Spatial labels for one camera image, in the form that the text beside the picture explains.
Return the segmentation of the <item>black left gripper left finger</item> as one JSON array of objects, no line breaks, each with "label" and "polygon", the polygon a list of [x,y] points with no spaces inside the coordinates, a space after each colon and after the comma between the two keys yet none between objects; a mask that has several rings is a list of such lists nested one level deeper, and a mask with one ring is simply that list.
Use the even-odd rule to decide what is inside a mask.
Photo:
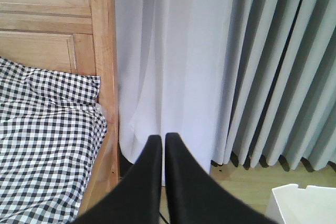
[{"label": "black left gripper left finger", "polygon": [[159,223],[162,139],[150,135],[117,186],[73,223]]}]

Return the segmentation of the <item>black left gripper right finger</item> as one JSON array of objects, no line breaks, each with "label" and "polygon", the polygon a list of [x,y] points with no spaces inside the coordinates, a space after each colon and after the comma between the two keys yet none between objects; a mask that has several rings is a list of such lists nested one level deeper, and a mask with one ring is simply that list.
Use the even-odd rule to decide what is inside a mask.
[{"label": "black left gripper right finger", "polygon": [[223,189],[178,133],[165,136],[165,186],[171,223],[273,223]]}]

